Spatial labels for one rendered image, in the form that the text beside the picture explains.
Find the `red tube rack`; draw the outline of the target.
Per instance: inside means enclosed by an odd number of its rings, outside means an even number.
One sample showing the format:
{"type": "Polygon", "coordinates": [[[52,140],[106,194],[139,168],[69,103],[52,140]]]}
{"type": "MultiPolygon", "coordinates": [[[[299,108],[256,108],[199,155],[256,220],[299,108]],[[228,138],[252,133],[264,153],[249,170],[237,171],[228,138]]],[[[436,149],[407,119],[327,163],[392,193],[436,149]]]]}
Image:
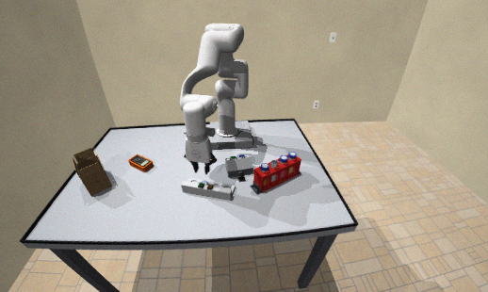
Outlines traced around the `red tube rack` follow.
{"type": "Polygon", "coordinates": [[[276,187],[278,186],[279,184],[299,175],[299,170],[300,170],[300,165],[301,165],[301,159],[298,158],[296,156],[296,158],[294,158],[293,160],[289,160],[289,156],[287,155],[288,157],[288,161],[285,162],[284,164],[281,164],[280,163],[280,158],[277,159],[278,161],[278,166],[275,167],[275,168],[272,168],[271,167],[271,162],[268,163],[269,165],[269,168],[267,171],[265,172],[262,172],[261,171],[261,166],[254,169],[254,182],[259,185],[259,187],[262,189],[261,190],[261,193],[268,190],[268,189],[271,189],[273,187],[276,187]],[[289,164],[288,164],[289,163],[289,164]],[[293,168],[293,171],[291,173],[289,173],[289,168],[293,168]],[[282,171],[285,170],[285,177],[282,177],[280,179],[280,176],[281,176],[281,173],[282,171]],[[277,174],[278,173],[278,174],[277,174]],[[277,174],[276,176],[276,180],[274,182],[271,182],[271,176],[277,174]],[[265,186],[263,186],[263,181],[265,179],[268,179],[267,181],[267,184],[265,186]],[[271,183],[271,184],[270,184],[271,183]]]}

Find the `brown cardboard box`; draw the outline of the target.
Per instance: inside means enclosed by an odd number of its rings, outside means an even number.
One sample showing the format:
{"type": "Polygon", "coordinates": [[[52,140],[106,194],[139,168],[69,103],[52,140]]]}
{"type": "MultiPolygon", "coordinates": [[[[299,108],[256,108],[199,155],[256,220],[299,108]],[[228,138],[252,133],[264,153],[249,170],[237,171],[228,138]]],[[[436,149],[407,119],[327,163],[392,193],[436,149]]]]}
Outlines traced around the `brown cardboard box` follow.
{"type": "Polygon", "coordinates": [[[92,148],[74,154],[74,157],[77,161],[76,164],[73,160],[73,165],[75,164],[75,171],[83,182],[90,196],[112,187],[103,165],[101,166],[102,163],[100,163],[101,161],[98,155],[95,155],[92,148]]]}

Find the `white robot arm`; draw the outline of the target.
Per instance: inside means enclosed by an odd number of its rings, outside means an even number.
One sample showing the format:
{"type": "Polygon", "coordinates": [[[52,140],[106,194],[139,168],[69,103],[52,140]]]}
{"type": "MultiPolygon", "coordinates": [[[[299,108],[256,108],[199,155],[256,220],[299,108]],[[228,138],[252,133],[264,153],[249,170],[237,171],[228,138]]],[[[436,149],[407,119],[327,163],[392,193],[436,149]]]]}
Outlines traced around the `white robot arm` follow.
{"type": "Polygon", "coordinates": [[[233,53],[243,39],[244,29],[241,24],[209,24],[205,27],[197,67],[185,80],[180,96],[186,126],[184,134],[189,141],[200,142],[215,136],[215,128],[206,127],[205,119],[217,109],[217,134],[223,138],[237,134],[235,103],[229,98],[244,99],[248,95],[248,64],[245,60],[233,58],[233,53]],[[218,100],[209,95],[191,94],[198,82],[216,73],[222,78],[238,80],[219,80],[215,85],[218,100]]]}

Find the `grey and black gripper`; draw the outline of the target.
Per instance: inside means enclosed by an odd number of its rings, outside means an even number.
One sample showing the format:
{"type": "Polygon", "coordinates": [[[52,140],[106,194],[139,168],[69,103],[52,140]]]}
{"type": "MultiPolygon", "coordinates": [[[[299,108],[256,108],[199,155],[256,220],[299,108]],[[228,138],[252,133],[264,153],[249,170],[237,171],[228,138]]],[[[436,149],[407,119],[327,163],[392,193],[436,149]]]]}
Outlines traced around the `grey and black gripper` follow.
{"type": "Polygon", "coordinates": [[[213,155],[212,146],[209,137],[200,142],[191,142],[186,138],[185,141],[186,154],[184,158],[189,160],[195,172],[199,169],[200,163],[205,164],[205,174],[210,172],[210,165],[217,162],[217,158],[213,155]],[[212,160],[211,160],[212,159],[212,160]],[[193,162],[192,162],[193,161],[193,162]]]}

